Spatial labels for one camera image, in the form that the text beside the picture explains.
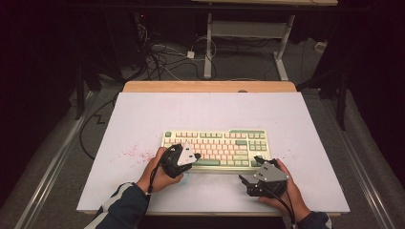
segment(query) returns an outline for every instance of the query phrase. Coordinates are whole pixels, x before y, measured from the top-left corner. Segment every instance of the table leg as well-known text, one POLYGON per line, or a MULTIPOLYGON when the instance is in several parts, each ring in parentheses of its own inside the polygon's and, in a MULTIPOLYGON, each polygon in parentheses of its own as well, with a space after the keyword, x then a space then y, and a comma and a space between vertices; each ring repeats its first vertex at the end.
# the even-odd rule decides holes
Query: table leg
POLYGON ((294 18, 295 18, 295 15, 291 15, 288 18, 288 22, 287 22, 286 27, 283 32, 280 50, 278 52, 274 52, 274 61, 276 62, 276 67, 277 67, 277 71, 280 75, 280 79, 285 80, 285 81, 288 80, 288 77, 287 77, 286 69, 283 64, 282 57, 283 57, 283 53, 284 53, 284 50, 285 50, 287 42, 288 42, 289 34, 291 33, 292 23, 294 22, 294 18))
POLYGON ((211 78, 211 62, 212 62, 212 50, 211 50, 211 38, 212 38, 212 13, 208 14, 207 29, 206 29, 206 53, 205 53, 205 65, 203 68, 203 78, 211 78))

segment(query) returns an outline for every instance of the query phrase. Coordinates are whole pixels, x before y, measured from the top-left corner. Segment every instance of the space bar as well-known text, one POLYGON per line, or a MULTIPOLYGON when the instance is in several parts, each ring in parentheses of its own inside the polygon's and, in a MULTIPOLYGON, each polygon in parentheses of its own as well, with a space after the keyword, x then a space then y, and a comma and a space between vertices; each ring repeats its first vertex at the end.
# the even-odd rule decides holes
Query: space bar
POLYGON ((220 166, 219 160, 197 160, 193 163, 196 166, 220 166))

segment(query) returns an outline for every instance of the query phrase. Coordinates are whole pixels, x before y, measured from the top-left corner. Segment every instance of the person's left hand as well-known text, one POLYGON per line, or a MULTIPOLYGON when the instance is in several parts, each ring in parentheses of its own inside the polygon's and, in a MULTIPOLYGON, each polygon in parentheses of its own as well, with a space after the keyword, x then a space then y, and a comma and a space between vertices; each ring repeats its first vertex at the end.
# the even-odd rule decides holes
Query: person's left hand
MULTIPOLYGON (((151 173, 155 169, 156 165, 158 164, 158 161, 160 160, 160 158, 163 155, 164 151, 166 151, 166 148, 164 148, 164 147, 160 147, 158 149, 158 151, 156 152, 155 157, 153 157, 149 161, 149 163, 146 165, 146 168, 143 171, 142 176, 140 177, 140 179, 137 182, 137 186, 144 193, 146 193, 148 191, 148 186, 149 186, 149 182, 150 182, 151 173)), ((167 187, 167 186, 169 186, 171 184, 179 183, 180 180, 182 179, 182 177, 183 177, 183 174, 180 174, 176 178, 171 178, 170 176, 168 176, 163 171, 163 169, 160 166, 158 168, 158 171, 156 172, 155 179, 154 179, 153 184, 152 184, 152 186, 153 186, 152 192, 156 193, 156 192, 164 189, 165 187, 167 187)))

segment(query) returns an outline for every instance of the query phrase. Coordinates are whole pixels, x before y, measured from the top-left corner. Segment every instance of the wrist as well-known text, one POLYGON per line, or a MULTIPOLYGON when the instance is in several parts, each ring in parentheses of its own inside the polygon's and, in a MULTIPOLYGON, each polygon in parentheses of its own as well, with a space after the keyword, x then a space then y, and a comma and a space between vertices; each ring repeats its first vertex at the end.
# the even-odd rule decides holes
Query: wrist
POLYGON ((138 180, 137 182, 137 186, 142 190, 143 193, 146 194, 146 192, 148 191, 148 184, 146 184, 145 182, 138 180))
POLYGON ((295 221, 299 222, 307 215, 310 214, 310 209, 304 204, 302 206, 294 207, 295 221))

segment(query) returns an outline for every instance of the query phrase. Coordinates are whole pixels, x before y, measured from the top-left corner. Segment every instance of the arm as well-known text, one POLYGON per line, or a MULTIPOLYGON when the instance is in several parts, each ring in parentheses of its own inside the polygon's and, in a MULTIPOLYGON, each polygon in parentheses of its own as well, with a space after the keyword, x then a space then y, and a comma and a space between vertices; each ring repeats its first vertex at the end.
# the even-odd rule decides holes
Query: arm
MULTIPOLYGON (((157 166, 165 150, 162 147, 158 149, 155 157, 146 165, 137 183, 121 184, 110 199, 101 205, 96 213, 96 217, 86 229, 133 229, 148 208, 146 192, 149 187, 151 173, 157 166)), ((178 183, 182 177, 183 174, 176 178, 171 178, 159 167, 153 180, 152 192, 158 192, 171 184, 178 183)))
MULTIPOLYGON (((311 210, 307 207, 306 203, 304 202, 300 189, 294 183, 289 170, 284 165, 284 163, 277 159, 278 166, 280 170, 286 173, 289 176, 289 180, 287 181, 287 190, 281 195, 281 199, 285 202, 290 209, 294 211, 295 214, 295 221, 298 222, 298 226, 300 229, 327 229, 330 228, 330 219, 327 214, 325 213, 315 213, 311 212, 311 210)), ((260 202, 270 206, 277 208, 283 216, 289 216, 288 210, 286 207, 283 206, 275 198, 266 198, 260 197, 258 199, 260 202)))

